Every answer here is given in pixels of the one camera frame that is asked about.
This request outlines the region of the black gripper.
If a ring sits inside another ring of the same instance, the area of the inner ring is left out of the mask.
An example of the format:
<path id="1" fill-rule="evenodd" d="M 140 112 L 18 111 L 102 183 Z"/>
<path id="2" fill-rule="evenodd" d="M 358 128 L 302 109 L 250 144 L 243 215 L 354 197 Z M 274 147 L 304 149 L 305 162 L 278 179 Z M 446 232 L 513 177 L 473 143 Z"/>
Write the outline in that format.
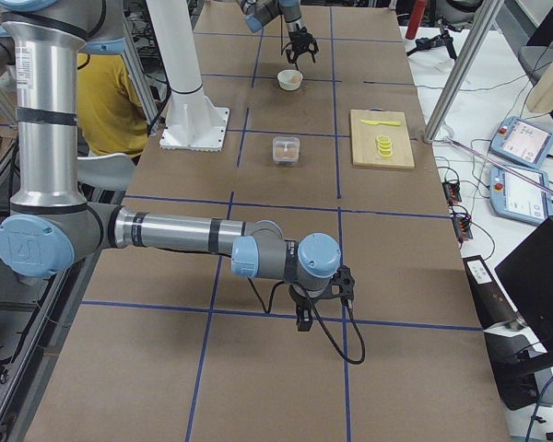
<path id="1" fill-rule="evenodd" d="M 298 70 L 298 54 L 297 52 L 307 52 L 312 62 L 316 63 L 316 54 L 319 52 L 317 41 L 314 40 L 312 34 L 306 29 L 291 31 L 289 34 L 290 45 L 284 48 L 284 53 L 287 56 L 287 61 L 296 70 Z"/>
<path id="2" fill-rule="evenodd" d="M 299 332 L 309 331 L 312 327 L 313 299 L 299 284 L 290 284 L 288 292 L 296 305 L 296 325 Z"/>

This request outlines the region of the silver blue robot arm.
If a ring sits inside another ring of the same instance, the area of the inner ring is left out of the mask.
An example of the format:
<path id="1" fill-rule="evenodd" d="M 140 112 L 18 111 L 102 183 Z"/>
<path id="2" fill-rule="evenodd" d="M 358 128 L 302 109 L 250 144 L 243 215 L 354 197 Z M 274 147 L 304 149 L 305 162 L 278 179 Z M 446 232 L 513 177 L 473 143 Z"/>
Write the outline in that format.
<path id="1" fill-rule="evenodd" d="M 119 1 L 4 1 L 14 41 L 20 187 L 0 224 L 0 259 L 47 278 L 90 254 L 127 246 L 224 256 L 248 279 L 286 285 L 302 332 L 316 303 L 343 295 L 337 242 L 324 233 L 284 238 L 271 221 L 155 215 L 88 202 L 77 186 L 76 74 L 79 52 L 124 50 Z"/>
<path id="2" fill-rule="evenodd" d="M 316 63 L 319 52 L 317 40 L 308 31 L 300 1 L 297 0 L 239 0 L 236 2 L 245 15 L 245 22 L 252 33 L 258 32 L 279 17 L 286 25 L 288 43 L 280 42 L 280 53 L 285 54 L 287 62 L 298 69 L 298 59 L 308 53 Z"/>

